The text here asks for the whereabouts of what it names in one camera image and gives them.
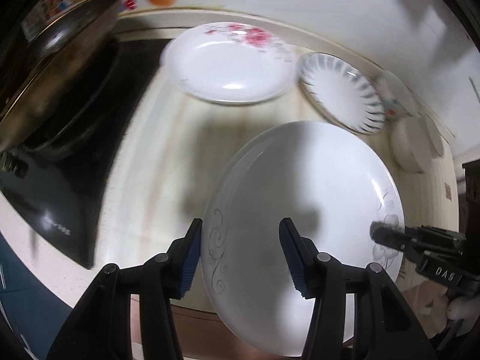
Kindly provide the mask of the white gloved hand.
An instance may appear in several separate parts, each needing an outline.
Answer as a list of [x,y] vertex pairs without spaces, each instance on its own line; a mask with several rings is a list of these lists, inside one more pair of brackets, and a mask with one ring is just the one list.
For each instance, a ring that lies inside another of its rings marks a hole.
[[457,297],[450,300],[446,295],[436,297],[430,306],[420,310],[420,316],[432,323],[443,325],[448,320],[465,320],[476,313],[479,297]]

